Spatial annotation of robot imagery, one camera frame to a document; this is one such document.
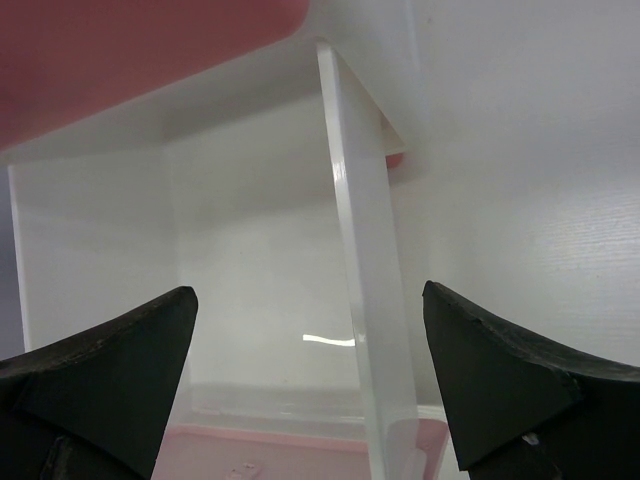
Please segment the light pink drawer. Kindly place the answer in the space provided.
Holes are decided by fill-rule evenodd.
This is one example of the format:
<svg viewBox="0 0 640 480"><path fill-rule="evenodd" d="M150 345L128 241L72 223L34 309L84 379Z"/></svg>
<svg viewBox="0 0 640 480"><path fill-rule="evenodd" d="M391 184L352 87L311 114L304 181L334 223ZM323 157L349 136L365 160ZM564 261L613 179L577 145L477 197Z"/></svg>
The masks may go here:
<svg viewBox="0 0 640 480"><path fill-rule="evenodd" d="M315 39L6 150L25 346L178 286L157 479L434 479L385 161L333 164Z"/></svg>

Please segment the pink front white drawer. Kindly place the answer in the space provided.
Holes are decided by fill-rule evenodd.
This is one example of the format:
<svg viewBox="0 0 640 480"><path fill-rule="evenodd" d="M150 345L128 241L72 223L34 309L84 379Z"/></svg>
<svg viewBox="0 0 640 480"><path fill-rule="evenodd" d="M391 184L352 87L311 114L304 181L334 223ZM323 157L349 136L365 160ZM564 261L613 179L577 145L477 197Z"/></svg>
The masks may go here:
<svg viewBox="0 0 640 480"><path fill-rule="evenodd" d="M4 1L8 149L271 45L307 1Z"/></svg>

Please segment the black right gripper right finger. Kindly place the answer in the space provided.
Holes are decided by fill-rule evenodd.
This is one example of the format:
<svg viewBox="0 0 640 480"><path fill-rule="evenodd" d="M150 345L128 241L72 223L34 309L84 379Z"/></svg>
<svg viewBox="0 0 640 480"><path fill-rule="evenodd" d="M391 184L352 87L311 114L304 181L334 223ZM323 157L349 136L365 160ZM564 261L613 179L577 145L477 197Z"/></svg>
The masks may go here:
<svg viewBox="0 0 640 480"><path fill-rule="evenodd" d="M470 478L638 478L638 368L548 339L433 281L423 317Z"/></svg>

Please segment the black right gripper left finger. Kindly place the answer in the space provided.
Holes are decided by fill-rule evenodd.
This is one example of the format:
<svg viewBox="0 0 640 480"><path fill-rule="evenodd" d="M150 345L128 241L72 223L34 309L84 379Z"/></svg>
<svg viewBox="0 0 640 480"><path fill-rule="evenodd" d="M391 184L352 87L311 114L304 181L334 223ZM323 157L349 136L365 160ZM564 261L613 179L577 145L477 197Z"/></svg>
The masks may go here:
<svg viewBox="0 0 640 480"><path fill-rule="evenodd" d="M181 286L3 360L2 478L151 478L197 312Z"/></svg>

